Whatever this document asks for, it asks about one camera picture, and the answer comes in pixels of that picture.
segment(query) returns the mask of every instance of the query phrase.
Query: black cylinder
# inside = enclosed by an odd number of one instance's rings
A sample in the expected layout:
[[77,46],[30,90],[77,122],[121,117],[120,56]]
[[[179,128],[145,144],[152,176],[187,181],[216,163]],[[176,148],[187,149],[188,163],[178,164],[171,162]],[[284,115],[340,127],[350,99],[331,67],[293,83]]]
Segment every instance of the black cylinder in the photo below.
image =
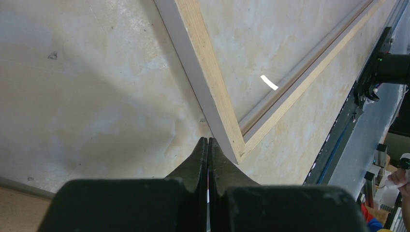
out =
[[376,83],[410,84],[410,55],[385,54],[377,61]]

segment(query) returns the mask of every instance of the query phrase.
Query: wooden edge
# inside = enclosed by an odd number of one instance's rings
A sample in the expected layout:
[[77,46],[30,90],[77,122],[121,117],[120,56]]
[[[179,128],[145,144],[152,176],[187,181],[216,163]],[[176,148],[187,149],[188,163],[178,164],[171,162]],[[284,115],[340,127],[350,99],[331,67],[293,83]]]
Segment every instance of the wooden edge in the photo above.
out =
[[280,105],[274,106],[244,136],[246,141],[241,160],[265,137],[280,120],[286,111],[295,103],[310,84],[319,76],[330,61],[341,51],[347,42],[371,18],[386,0],[374,0],[366,9],[342,32],[342,34],[325,50],[325,52],[303,73],[297,81],[297,88]]
[[198,2],[155,0],[155,4],[214,137],[229,160],[239,163],[245,141]]
[[303,77],[304,72],[316,61],[323,52],[333,43],[338,36],[362,13],[373,0],[360,2],[355,9],[348,14],[323,40],[310,51],[287,75],[278,86],[279,91],[271,90],[240,122],[239,127],[242,135],[245,135],[261,118],[272,108],[275,103],[283,103],[284,99],[297,88],[297,80]]

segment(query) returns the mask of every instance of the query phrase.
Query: white bottle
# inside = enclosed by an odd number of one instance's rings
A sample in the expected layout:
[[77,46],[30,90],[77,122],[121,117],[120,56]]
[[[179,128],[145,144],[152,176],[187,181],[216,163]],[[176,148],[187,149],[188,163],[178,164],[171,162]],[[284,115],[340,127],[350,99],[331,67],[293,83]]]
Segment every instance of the white bottle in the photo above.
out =
[[[400,162],[403,162],[403,161],[405,162],[406,160],[410,160],[410,153],[404,153],[404,154],[401,156]],[[409,170],[409,167],[401,167],[401,168],[406,169],[406,173],[404,174],[404,176],[405,176],[405,178],[406,178],[406,182],[405,182],[404,184],[403,184],[403,183],[399,183],[398,185],[395,185],[393,181],[391,181],[391,180],[386,180],[386,181],[385,181],[385,184],[386,184],[386,186],[387,186],[388,189],[396,189],[396,188],[399,188],[399,187],[401,187],[401,186],[407,184],[407,183],[410,181],[410,170]]]

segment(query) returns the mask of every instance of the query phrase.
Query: spray bottle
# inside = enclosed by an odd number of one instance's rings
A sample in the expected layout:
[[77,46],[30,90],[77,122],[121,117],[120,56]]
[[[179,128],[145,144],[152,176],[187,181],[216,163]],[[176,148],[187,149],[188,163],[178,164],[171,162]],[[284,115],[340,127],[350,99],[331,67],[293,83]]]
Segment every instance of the spray bottle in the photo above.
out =
[[398,185],[395,185],[393,181],[386,180],[385,184],[389,189],[396,189],[410,182],[410,153],[404,153],[397,165],[399,168],[406,170],[406,173],[404,175],[406,178],[406,183],[399,183]]

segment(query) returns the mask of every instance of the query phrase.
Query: hand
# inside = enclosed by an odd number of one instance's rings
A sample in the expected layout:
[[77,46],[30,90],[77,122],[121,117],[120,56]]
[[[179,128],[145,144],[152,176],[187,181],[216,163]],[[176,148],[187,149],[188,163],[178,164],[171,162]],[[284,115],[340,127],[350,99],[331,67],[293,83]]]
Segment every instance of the hand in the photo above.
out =
[[[393,181],[395,185],[398,185],[400,183],[405,184],[407,183],[405,173],[406,173],[406,170],[399,168],[397,171],[389,175],[387,179]],[[398,190],[401,192],[402,196],[410,197],[410,184],[405,184],[399,187]]]

